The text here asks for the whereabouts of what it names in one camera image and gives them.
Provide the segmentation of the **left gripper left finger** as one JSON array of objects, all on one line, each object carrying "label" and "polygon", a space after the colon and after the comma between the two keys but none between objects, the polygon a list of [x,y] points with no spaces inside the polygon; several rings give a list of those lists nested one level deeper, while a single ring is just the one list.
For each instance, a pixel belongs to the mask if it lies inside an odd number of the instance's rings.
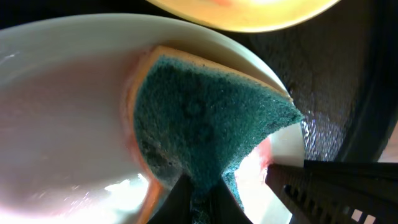
[{"label": "left gripper left finger", "polygon": [[182,175],[157,213],[147,224],[190,224],[193,186],[187,175]]}]

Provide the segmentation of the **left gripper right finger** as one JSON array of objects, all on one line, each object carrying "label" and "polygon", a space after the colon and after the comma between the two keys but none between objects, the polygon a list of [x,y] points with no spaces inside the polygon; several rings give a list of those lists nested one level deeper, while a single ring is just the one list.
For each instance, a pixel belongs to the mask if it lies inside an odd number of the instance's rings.
[{"label": "left gripper right finger", "polygon": [[252,224],[223,179],[211,189],[209,201],[211,224]]}]

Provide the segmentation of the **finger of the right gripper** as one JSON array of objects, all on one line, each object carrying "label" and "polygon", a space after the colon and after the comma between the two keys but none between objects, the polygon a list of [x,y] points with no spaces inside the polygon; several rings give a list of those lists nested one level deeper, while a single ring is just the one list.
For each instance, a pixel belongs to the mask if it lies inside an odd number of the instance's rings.
[{"label": "finger of the right gripper", "polygon": [[272,164],[265,183],[292,213],[292,223],[397,223],[396,163]]}]

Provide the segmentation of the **green yellow sponge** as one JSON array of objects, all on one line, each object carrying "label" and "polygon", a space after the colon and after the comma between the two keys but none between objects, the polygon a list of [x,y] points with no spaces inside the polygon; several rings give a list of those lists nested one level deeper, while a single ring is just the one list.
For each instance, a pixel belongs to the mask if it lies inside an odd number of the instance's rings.
[{"label": "green yellow sponge", "polygon": [[184,174],[193,186],[191,223],[211,223],[209,195],[220,179],[240,206],[234,172],[242,160],[303,120],[288,94],[165,46],[139,54],[121,107],[132,157],[150,178],[139,223],[157,213]]}]

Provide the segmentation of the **yellow plate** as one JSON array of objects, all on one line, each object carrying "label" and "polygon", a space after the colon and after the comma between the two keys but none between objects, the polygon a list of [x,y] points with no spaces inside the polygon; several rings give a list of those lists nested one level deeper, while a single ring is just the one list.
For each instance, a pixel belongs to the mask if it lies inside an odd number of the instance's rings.
[{"label": "yellow plate", "polygon": [[339,0],[148,0],[190,22],[233,32],[269,32],[305,22]]}]

